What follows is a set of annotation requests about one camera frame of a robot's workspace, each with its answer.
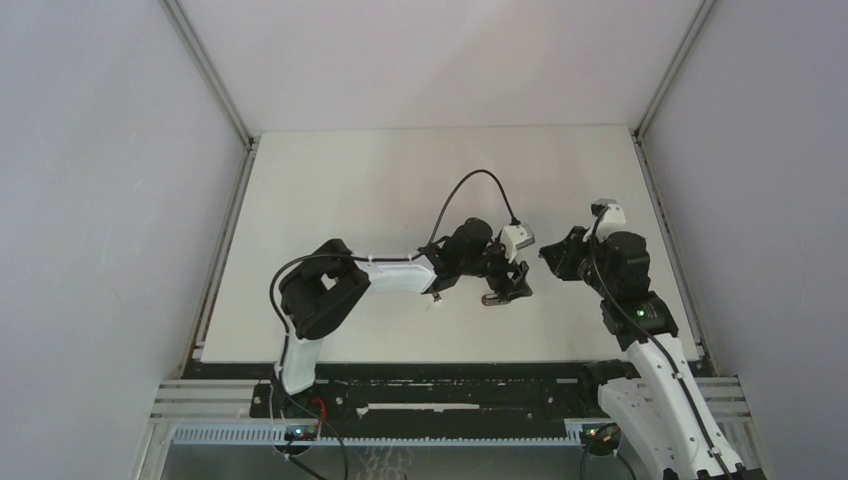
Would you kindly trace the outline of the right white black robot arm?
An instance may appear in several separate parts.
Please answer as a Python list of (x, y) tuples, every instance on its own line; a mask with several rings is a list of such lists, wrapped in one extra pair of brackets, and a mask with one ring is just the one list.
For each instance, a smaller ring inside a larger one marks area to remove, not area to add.
[(650, 288), (644, 237), (617, 231), (601, 237), (575, 226), (539, 251), (551, 273), (581, 281), (601, 298), (603, 323), (634, 371), (620, 361), (588, 366), (578, 402), (607, 414), (643, 465), (643, 479), (762, 479), (726, 439), (688, 365), (679, 329)]

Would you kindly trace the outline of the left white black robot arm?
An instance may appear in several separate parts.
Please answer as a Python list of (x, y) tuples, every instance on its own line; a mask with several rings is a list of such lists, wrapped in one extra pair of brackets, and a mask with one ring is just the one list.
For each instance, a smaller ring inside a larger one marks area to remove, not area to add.
[(311, 386), (323, 340), (335, 332), (368, 295), (413, 293), (439, 296), (463, 277), (486, 281), (485, 306), (531, 296), (529, 266), (519, 259), (533, 245), (529, 226), (514, 220), (495, 233), (469, 218), (453, 234), (400, 256), (357, 254), (341, 239), (297, 257), (272, 276), (268, 298), (284, 329), (274, 365), (274, 404), (290, 417), (311, 407)]

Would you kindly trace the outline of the tan stapler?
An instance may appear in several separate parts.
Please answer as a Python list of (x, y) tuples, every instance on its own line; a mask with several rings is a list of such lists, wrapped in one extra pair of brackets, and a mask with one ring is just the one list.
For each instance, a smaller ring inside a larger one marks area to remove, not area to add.
[(481, 303), (486, 307), (502, 306), (511, 303), (508, 298), (501, 298), (495, 294), (485, 294), (481, 297)]

